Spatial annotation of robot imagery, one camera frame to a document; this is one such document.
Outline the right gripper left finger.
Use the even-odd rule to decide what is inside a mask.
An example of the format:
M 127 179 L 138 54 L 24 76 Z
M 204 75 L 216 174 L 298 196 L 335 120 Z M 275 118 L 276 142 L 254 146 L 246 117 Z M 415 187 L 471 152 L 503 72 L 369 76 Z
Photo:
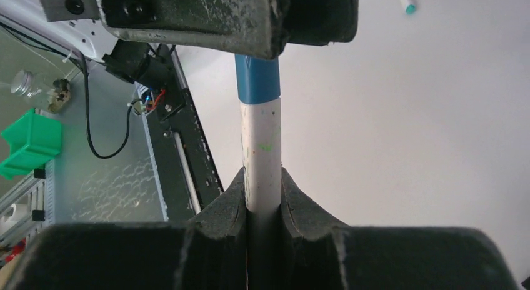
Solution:
M 6 289 L 245 289 L 244 171 L 186 222 L 54 225 L 29 244 Z

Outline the white pen teal end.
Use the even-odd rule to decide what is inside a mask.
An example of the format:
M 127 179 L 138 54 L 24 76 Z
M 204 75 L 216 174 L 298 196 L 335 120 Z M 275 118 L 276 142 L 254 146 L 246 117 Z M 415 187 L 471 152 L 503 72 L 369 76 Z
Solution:
M 415 0 L 399 0 L 399 2 L 407 15 L 412 15 L 416 12 L 417 6 Z

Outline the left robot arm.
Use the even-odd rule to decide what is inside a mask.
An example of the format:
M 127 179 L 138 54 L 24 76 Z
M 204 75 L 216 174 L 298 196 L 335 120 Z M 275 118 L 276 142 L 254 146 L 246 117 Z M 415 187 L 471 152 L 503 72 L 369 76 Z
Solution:
M 359 0 L 1 0 L 1 16 L 94 61 L 118 41 L 276 59 L 288 43 L 348 43 Z

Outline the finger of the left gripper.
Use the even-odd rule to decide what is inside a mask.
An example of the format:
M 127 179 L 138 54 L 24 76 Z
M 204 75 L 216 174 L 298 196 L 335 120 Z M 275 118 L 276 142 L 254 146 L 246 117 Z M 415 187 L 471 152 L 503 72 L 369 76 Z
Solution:
M 288 42 L 308 46 L 349 43 L 358 30 L 359 0 L 290 0 Z
M 275 59 L 288 41 L 290 0 L 96 0 L 101 21 L 125 41 L 196 46 Z

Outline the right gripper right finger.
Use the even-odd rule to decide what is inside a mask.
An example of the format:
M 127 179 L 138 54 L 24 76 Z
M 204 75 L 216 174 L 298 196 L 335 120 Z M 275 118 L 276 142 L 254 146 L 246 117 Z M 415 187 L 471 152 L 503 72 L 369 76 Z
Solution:
M 468 227 L 349 226 L 282 171 L 281 289 L 518 289 L 497 246 Z

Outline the white pen blue end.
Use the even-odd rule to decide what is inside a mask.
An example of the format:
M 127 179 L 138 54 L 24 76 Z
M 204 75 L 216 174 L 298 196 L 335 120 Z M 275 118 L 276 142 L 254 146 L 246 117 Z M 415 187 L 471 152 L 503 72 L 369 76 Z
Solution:
M 246 207 L 267 216 L 281 203 L 281 100 L 241 103 L 241 127 Z

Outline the small blue pen cap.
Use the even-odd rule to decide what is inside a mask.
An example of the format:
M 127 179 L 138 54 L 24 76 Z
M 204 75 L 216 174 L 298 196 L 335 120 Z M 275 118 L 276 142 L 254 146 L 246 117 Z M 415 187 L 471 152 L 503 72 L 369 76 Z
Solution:
M 279 59 L 236 54 L 237 94 L 248 105 L 273 101 L 281 95 Z

